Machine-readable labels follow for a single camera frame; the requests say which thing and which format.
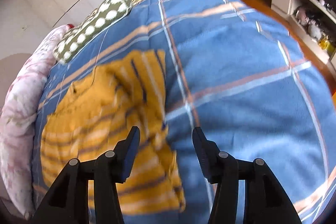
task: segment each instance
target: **patterned bedspread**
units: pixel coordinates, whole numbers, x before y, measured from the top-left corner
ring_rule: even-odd
[[[177,152],[183,212],[124,215],[125,223],[207,223],[214,189],[203,177],[191,132],[237,159],[263,158],[304,224],[334,192],[335,109],[323,77],[288,30],[240,0],[145,0],[104,30],[69,64],[52,68],[40,100],[33,153],[34,202],[47,187],[41,132],[72,81],[132,50],[166,52],[167,141]],[[242,222],[241,183],[237,223]],[[95,214],[90,212],[94,223]]]

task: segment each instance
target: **wooden floor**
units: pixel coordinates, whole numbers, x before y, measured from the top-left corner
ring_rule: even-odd
[[[284,18],[282,18],[280,15],[278,15],[276,12],[274,12],[262,0],[242,0],[242,1],[245,2],[248,6],[254,9],[257,9],[260,12],[264,13],[265,15],[268,15],[274,18],[276,21],[283,24],[289,30],[290,35],[298,41],[306,59],[310,60],[313,63],[313,65],[320,71],[320,73],[323,75],[323,77],[325,78],[329,86],[330,92],[334,94],[336,91],[336,81],[333,78],[328,67],[324,63],[322,63],[316,57],[316,55],[308,48],[308,46],[306,46],[306,44],[297,36],[297,34],[290,27],[289,23]]]

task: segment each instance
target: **bed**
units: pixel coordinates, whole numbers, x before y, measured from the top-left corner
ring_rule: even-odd
[[[214,187],[204,179],[194,152],[195,126],[237,159],[263,158],[302,222],[312,223],[335,187],[336,116],[330,92],[288,30],[240,0],[145,0],[68,64],[51,69],[35,124],[35,206],[48,190],[41,172],[41,134],[71,82],[133,50],[152,49],[166,53],[167,142],[177,152],[186,208],[124,215],[125,223],[207,222]],[[239,187],[237,223],[242,223],[244,185]],[[92,210],[90,218],[94,223]]]

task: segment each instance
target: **pillow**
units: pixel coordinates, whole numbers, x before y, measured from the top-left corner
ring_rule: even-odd
[[[3,183],[1,176],[0,176],[0,202],[4,204],[4,206],[6,207],[6,209],[11,215],[23,218],[23,215],[19,213],[19,211],[15,208],[15,206],[11,202],[11,199],[7,193],[5,184]]]
[[[26,61],[10,86],[0,117],[0,173],[18,211],[29,219],[33,212],[31,155],[38,102],[50,69],[53,49],[70,26],[52,30]]]
[[[131,0],[104,0],[83,23],[64,35],[54,49],[55,58],[68,63],[100,32],[128,15],[131,8]]]

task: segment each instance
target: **blanket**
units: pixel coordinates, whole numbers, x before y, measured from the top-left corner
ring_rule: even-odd
[[[329,89],[288,30],[241,0],[144,0],[66,66],[52,68],[35,127],[36,206],[48,190],[41,167],[48,115],[73,81],[133,50],[166,53],[166,140],[176,152],[186,206],[183,212],[124,212],[126,224],[207,223],[214,189],[194,151],[195,126],[236,159],[264,159],[304,224],[324,210],[336,185]],[[237,223],[244,215],[244,184],[239,186]],[[90,219],[95,222],[92,210]]]
[[[41,165],[48,187],[69,160],[95,160],[138,126],[140,144],[132,172],[117,184],[121,210],[139,215],[185,208],[176,153],[166,142],[164,55],[132,51],[72,82],[42,132]],[[88,205],[95,207],[93,181]]]

